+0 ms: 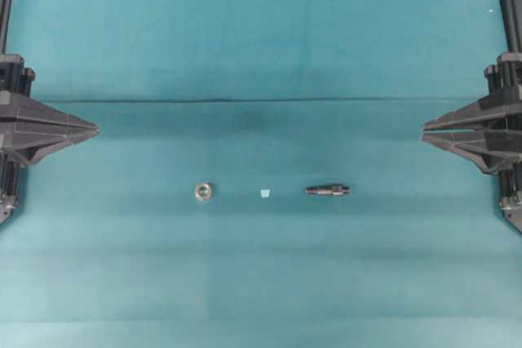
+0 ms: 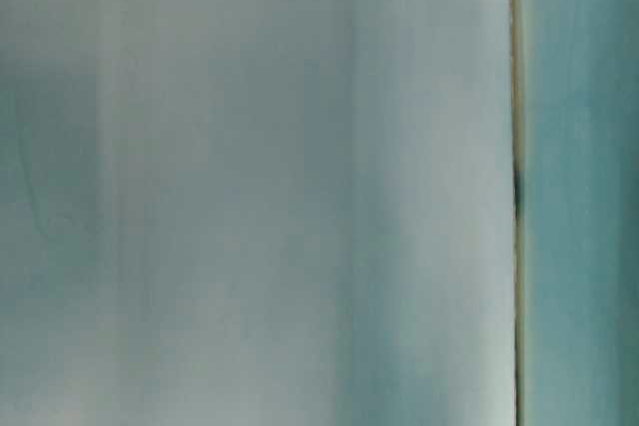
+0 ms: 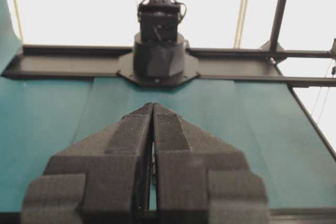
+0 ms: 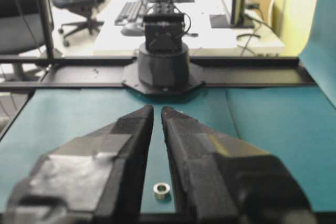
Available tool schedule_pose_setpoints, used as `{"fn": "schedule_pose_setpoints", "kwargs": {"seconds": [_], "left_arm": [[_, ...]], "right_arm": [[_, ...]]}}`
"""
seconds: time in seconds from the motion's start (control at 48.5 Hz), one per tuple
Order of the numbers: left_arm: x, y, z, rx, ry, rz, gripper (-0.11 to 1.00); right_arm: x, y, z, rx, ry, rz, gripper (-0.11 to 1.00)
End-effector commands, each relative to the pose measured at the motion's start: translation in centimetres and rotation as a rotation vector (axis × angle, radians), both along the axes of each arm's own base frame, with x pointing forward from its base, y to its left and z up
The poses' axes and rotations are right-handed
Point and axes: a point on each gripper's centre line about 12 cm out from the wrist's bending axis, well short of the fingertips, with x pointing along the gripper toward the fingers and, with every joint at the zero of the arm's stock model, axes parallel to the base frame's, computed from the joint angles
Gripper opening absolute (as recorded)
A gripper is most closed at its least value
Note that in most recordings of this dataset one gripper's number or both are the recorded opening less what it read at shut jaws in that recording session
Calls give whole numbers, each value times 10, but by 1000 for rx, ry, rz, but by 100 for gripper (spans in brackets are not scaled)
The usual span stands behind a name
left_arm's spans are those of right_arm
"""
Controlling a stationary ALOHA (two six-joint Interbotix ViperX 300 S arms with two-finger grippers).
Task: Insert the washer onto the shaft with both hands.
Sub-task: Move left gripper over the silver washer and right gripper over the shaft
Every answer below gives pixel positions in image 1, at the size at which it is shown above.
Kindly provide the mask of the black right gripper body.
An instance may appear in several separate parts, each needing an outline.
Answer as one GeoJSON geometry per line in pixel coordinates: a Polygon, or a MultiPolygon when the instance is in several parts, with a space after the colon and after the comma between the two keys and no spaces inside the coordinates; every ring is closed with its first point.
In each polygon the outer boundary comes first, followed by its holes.
{"type": "MultiPolygon", "coordinates": [[[[521,53],[504,52],[497,63],[484,70],[489,93],[521,84],[521,53]]],[[[521,161],[509,164],[498,173],[500,202],[503,217],[517,230],[521,230],[521,161]]]]}

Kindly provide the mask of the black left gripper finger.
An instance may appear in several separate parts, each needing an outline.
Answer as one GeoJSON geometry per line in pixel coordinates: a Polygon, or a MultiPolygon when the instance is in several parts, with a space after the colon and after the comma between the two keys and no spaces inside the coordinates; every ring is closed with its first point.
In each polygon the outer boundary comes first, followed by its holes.
{"type": "Polygon", "coordinates": [[[69,126],[83,130],[98,130],[99,127],[80,117],[61,112],[37,100],[9,91],[1,92],[1,118],[18,122],[43,125],[69,126]]]}
{"type": "Polygon", "coordinates": [[[36,165],[52,153],[91,138],[91,130],[75,130],[72,134],[14,133],[1,137],[1,153],[23,166],[36,165]]]}

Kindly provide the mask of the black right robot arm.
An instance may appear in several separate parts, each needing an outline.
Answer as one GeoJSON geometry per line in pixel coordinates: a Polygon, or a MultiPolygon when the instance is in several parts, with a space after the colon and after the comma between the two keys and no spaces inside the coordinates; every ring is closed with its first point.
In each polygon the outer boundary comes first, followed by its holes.
{"type": "Polygon", "coordinates": [[[484,69],[489,93],[424,124],[422,141],[499,179],[499,207],[521,230],[521,0],[500,0],[507,51],[484,69]]]}

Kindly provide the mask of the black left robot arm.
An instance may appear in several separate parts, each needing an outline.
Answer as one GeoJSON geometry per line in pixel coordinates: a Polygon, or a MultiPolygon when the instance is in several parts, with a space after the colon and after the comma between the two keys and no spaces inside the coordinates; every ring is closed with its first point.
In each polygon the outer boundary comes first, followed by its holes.
{"type": "Polygon", "coordinates": [[[20,171],[82,143],[100,128],[30,98],[36,73],[24,58],[6,52],[12,0],[1,0],[1,221],[19,204],[20,171]]]}

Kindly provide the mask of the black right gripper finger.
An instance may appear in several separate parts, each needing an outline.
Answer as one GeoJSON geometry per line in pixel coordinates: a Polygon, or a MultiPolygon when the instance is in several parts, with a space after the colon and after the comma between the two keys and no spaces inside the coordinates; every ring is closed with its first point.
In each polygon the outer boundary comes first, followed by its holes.
{"type": "Polygon", "coordinates": [[[521,96],[486,96],[427,122],[422,131],[486,129],[521,131],[521,96]]]}
{"type": "Polygon", "coordinates": [[[520,131],[424,132],[422,141],[473,162],[484,174],[497,174],[521,162],[520,131]]]}

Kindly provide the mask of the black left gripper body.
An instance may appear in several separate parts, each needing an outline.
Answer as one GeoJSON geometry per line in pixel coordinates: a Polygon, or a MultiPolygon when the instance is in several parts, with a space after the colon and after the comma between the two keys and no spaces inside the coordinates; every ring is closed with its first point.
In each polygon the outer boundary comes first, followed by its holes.
{"type": "MultiPolygon", "coordinates": [[[[24,66],[20,55],[1,55],[1,91],[30,96],[35,72],[24,66]]],[[[18,205],[20,165],[1,152],[1,223],[18,205]]]]}

